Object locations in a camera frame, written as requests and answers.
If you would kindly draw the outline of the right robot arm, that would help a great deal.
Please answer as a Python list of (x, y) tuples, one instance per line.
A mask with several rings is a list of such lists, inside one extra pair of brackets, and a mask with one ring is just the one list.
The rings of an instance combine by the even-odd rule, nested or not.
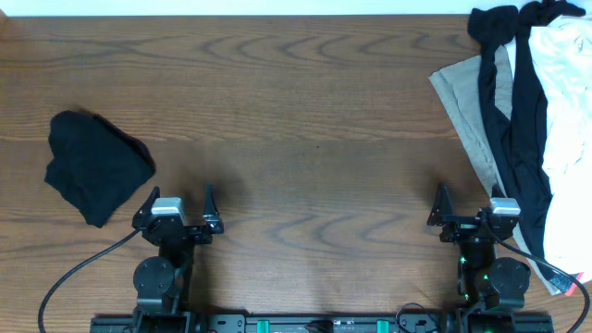
[(519, 330), (514, 312), (524, 307), (531, 270), (519, 260), (500, 257), (496, 246), (512, 236), (520, 214), (516, 200), (494, 197), (475, 216), (457, 216), (448, 188), (438, 185), (426, 223), (441, 228), (442, 242), (458, 247), (457, 291), (465, 299), (440, 321), (440, 332)]

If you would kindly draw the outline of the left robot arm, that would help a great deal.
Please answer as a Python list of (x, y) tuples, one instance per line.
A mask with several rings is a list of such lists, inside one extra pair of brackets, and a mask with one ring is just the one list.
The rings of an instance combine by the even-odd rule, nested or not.
[(158, 248), (158, 255), (143, 260), (134, 271), (137, 301), (131, 331), (206, 332), (207, 319), (189, 309), (189, 296), (194, 248), (224, 232), (213, 187), (206, 187), (201, 225), (188, 226), (182, 200), (164, 198), (155, 187), (132, 218), (132, 227)]

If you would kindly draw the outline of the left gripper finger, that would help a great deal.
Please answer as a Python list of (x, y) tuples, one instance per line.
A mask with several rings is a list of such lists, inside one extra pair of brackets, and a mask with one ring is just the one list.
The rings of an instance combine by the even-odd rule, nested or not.
[(144, 201), (141, 205), (139, 210), (137, 211), (138, 216), (146, 216), (150, 215), (152, 211), (152, 207), (155, 201), (160, 197), (160, 189), (158, 186), (154, 186), (151, 193), (149, 194), (148, 198)]
[(206, 191), (203, 200), (203, 216), (219, 216), (214, 199), (214, 187), (212, 184), (206, 185)]

